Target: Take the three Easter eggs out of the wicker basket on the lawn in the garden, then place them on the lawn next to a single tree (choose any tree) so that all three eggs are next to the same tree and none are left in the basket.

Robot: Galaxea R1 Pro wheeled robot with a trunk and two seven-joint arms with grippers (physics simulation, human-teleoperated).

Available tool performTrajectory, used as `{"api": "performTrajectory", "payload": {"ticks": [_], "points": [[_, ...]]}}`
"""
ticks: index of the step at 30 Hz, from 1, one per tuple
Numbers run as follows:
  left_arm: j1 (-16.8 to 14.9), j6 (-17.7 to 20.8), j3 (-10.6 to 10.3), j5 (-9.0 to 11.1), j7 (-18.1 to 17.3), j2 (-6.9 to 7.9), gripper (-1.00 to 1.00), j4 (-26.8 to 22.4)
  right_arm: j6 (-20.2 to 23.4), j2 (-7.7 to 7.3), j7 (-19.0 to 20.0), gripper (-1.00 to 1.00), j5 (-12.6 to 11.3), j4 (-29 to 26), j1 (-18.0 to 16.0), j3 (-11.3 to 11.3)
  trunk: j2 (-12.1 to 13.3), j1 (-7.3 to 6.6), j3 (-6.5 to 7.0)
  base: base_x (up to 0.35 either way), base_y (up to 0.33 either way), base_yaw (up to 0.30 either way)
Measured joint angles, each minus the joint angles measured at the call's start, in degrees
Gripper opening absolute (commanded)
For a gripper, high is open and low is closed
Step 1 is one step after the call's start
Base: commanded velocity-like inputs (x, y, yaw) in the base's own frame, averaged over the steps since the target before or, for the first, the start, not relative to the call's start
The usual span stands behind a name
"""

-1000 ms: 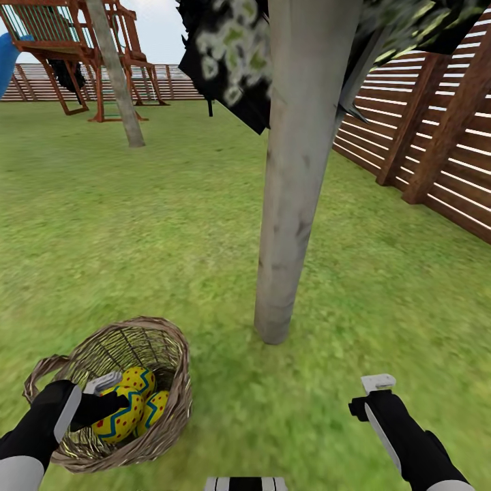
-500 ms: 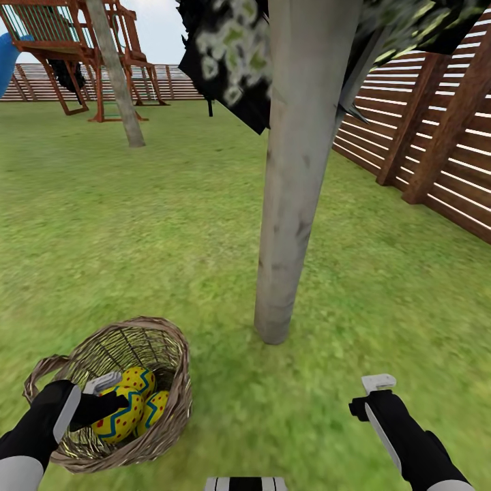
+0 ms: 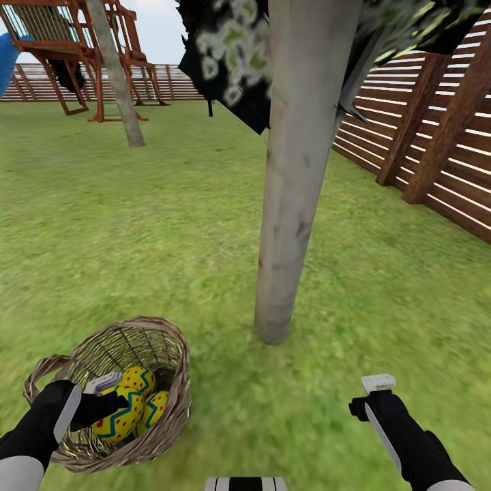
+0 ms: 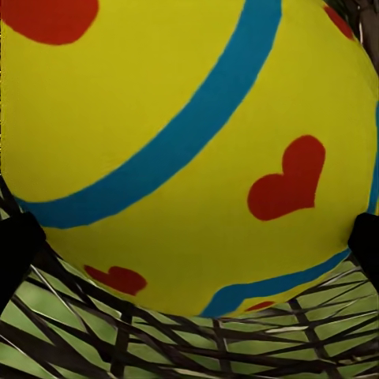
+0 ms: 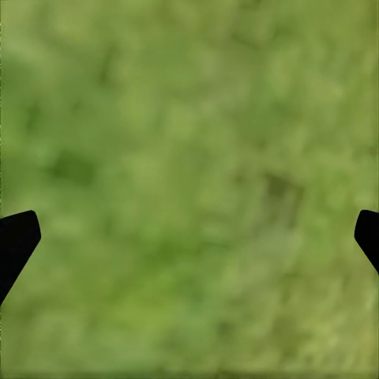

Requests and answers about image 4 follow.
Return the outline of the wicker basket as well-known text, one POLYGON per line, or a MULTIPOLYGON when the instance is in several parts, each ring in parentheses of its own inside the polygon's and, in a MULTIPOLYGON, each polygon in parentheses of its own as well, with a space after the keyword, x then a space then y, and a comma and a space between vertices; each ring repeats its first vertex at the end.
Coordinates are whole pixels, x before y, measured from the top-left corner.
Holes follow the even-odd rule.
MULTIPOLYGON (((351 14, 351 19, 353 20, 354 25, 358 30, 358 34, 360 35, 360 44, 362 45, 363 49, 365 49, 368 57, 370 57, 370 61, 373 64, 374 70, 376 70, 376 73, 379 76, 379 0, 344 1, 346 2, 347 9, 351 14)), ((349 20, 349 16, 347 15, 346 9, 343 8, 336 0, 335 2, 345 12, 347 18, 346 24, 352 30, 351 22, 349 20)), ((2 207, 9 216, 21 215, 22 213, 21 208, 19 205, 17 205, 16 200, 14 200, 13 195, 6 186, 1 173, 0 207, 2 207)), ((73 371, 74 373, 79 373, 82 376, 86 376, 88 379, 123 379, 125 365, 136 366, 137 368, 147 370, 150 373, 158 374, 158 376, 165 377, 166 379, 182 379, 173 373, 189 374, 198 377, 210 377, 213 379, 276 379, 278 376, 286 376, 297 373, 327 373, 328 379, 343 379, 336 367, 379 361, 379 336, 333 357, 329 357, 327 355, 327 351, 325 351, 324 348, 324 345, 330 343, 336 343, 344 340, 350 340, 352 338, 358 338, 360 336, 378 333, 379 328, 366 332, 355 334, 352 333, 349 335, 349 333, 353 332, 354 330, 357 330, 365 325, 379 320, 379 316, 373 317, 368 321, 348 328, 347 330, 344 330, 344 332, 337 333, 336 335, 333 335, 322 341, 319 340, 316 332, 314 331, 316 327, 319 327, 321 325, 379 313, 379 310, 373 310, 335 317, 336 314, 345 310, 348 306, 351 306, 352 303, 355 303, 360 299, 374 297, 379 294, 368 295, 370 292, 372 292, 370 291, 368 294, 363 295, 363 297, 360 298, 323 305, 326 302, 334 299, 334 297, 330 298, 324 303, 321 303, 320 305, 311 306, 310 308, 302 308, 297 302, 297 297, 301 297, 303 295, 320 291, 327 291, 328 289, 347 286, 350 284, 361 283, 352 288, 355 289, 356 287, 362 286, 364 283, 368 283, 370 281, 369 277, 364 272, 362 266, 358 263, 352 252, 345 259, 345 261, 351 261, 352 264, 355 265, 354 268, 348 270, 347 272, 329 273, 328 275, 338 274, 338 276, 320 283, 317 286, 306 289, 301 294, 298 294, 296 297, 291 298, 288 303, 291 306, 292 311, 280 310, 271 307, 255 312, 255 314, 265 314, 265 316, 244 319, 236 319, 231 317, 211 318, 212 327, 203 327, 194 324, 183 316, 175 316, 172 314, 164 314, 164 316, 169 317, 169 319, 177 322, 178 325, 163 324, 162 322, 158 321, 158 319, 154 318, 151 314, 148 314, 147 311, 143 311, 137 308, 135 306, 135 303, 130 303, 126 300, 123 301, 122 299, 117 298, 116 295, 108 293, 108 291, 105 291, 101 286, 98 286, 91 280, 85 281, 79 276, 68 272, 68 270, 66 270, 58 260, 58 258, 62 259, 62 257, 60 257, 51 246, 49 246, 46 240, 44 241, 45 242, 42 244, 41 248, 39 248, 38 253, 36 253, 35 258, 30 264, 30 267, 28 267, 27 272, 25 272, 24 277, 19 283, 19 286, 24 281, 28 281, 40 289, 43 289, 44 291, 55 295, 55 297, 58 297, 58 299, 61 300, 63 304, 74 314, 74 316, 77 317, 82 325, 82 328, 84 329, 84 332, 77 330, 77 328, 63 324, 62 322, 57 321, 52 317, 46 316, 46 314, 42 314, 38 311, 28 308, 28 306, 26 306, 14 292, 13 297, 11 297, 10 301, 14 302, 14 305, 16 305, 17 308, 19 308, 22 313, 24 313, 25 316, 27 316, 28 319, 30 319, 30 321, 32 321, 33 324, 35 324, 36 327, 38 327, 39 330, 41 330, 41 332, 43 332, 50 341, 52 341, 52 344, 43 341, 37 336, 24 332, 19 328, 14 327, 1 320, 0 343, 8 344, 8 346, 18 349, 23 354, 27 355, 28 358, 33 360, 33 362, 41 366, 43 370, 46 370, 49 374, 54 376, 55 379, 65 378, 51 366, 51 363, 57 366, 61 366, 62 368, 65 368, 69 371, 73 371), (44 276, 41 275, 38 270, 36 270, 36 268, 43 270, 49 275, 55 276, 55 278, 57 278, 57 280, 59 280, 62 284, 65 284, 80 299, 80 301, 76 300, 73 297, 70 297, 67 294, 56 291, 51 286, 49 281, 47 281, 46 278, 44 278, 44 276), (28 276, 32 272, 34 272, 36 276, 38 276, 38 278, 43 282, 41 283, 38 280, 34 280, 28 276), (368 278, 368 280, 327 286, 327 284, 355 272, 362 272, 366 278, 368 278), (104 303, 104 305, 110 306, 120 316, 120 319, 112 317, 111 315, 98 310, 98 308, 96 308, 88 296, 93 297, 95 300, 99 300, 100 302, 104 303), (335 313, 332 313, 329 316, 320 319, 319 321, 310 322, 305 316, 305 313, 308 311, 317 310, 319 308, 328 306, 334 306, 345 302, 352 303, 346 305, 344 308, 341 308, 341 310, 338 310, 335 313), (115 344, 112 345, 98 338, 93 330, 88 327, 87 324, 85 324, 84 319, 82 319, 82 317, 79 316, 79 314, 76 313, 73 308, 71 308, 69 303, 81 308, 93 316, 99 317, 99 319, 103 319, 103 321, 105 321, 109 327, 117 332, 115 344), (278 317, 284 315, 296 316, 298 319, 298 324, 277 325, 265 322, 250 321, 253 319, 278 317), (175 341, 176 344, 162 343, 152 335, 149 335, 149 333, 144 332, 140 328, 132 326, 131 323, 133 323, 133 316, 141 317, 145 321, 145 323, 134 322, 135 324, 151 325, 153 328, 156 328, 156 330, 159 330, 164 335, 166 335, 167 338, 175 341), (103 362, 111 364, 110 371, 103 370, 103 368, 90 363, 81 354, 79 354, 79 352, 73 349, 56 331, 52 329, 52 327, 49 327, 49 325, 47 325, 44 321, 50 322, 65 332, 68 332, 76 338, 79 338, 79 340, 85 341, 86 343, 92 345, 96 349, 96 352, 98 352, 101 360, 103 360, 103 362), (265 330, 259 330, 255 332, 239 332, 236 330, 223 328, 222 324, 225 322, 278 327, 267 328, 265 330), (303 332, 305 332, 309 343, 273 336, 302 329, 303 332), (194 347, 185 341, 181 336, 177 335, 174 330, 200 335, 216 344, 217 350, 194 347), (257 355, 227 352, 227 345, 229 343, 240 343, 247 340, 303 343, 303 345, 288 347, 281 350, 265 352, 264 354, 257 355), (148 345, 154 351, 158 352, 158 354, 162 355, 166 360, 169 360, 172 365, 154 362, 150 363, 146 360, 143 360, 142 358, 136 357, 136 355, 130 354, 127 351, 128 343, 137 343, 146 346, 148 345), (269 356, 309 348, 314 349, 317 355, 317 360, 308 362, 305 360, 269 356), (208 370, 199 363, 196 363, 191 358, 186 357, 184 354, 182 354, 182 352, 193 355, 203 355, 207 358, 210 358, 211 360, 220 362, 221 371, 208 370), (266 370, 253 374, 232 373, 231 362, 244 362, 255 365, 272 366, 276 369, 266 370)), ((17 289, 19 286, 17 286, 17 289)), ((345 291, 342 294, 345 294, 347 292, 348 291, 345 291)), ((336 297, 341 296, 342 294, 337 295, 336 297)), ((0 363, 0 379, 41 378, 25 373, 24 371, 17 370, 12 366, 7 366, 3 363, 0 363)), ((379 379, 379 366, 373 366, 366 371, 350 377, 350 379, 379 379)))

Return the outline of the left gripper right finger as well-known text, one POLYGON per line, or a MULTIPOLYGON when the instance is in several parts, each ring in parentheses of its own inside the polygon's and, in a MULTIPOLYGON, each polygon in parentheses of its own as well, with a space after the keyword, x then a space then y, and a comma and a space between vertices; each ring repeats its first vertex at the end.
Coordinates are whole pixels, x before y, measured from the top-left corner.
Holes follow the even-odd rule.
POLYGON ((347 244, 379 294, 379 216, 358 215, 347 244))

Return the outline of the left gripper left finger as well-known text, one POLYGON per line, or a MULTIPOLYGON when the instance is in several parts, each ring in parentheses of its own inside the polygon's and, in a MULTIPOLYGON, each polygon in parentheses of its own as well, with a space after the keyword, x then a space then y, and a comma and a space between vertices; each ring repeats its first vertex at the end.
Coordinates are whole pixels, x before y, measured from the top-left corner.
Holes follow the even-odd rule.
POLYGON ((0 220, 0 315, 46 240, 31 213, 0 220))

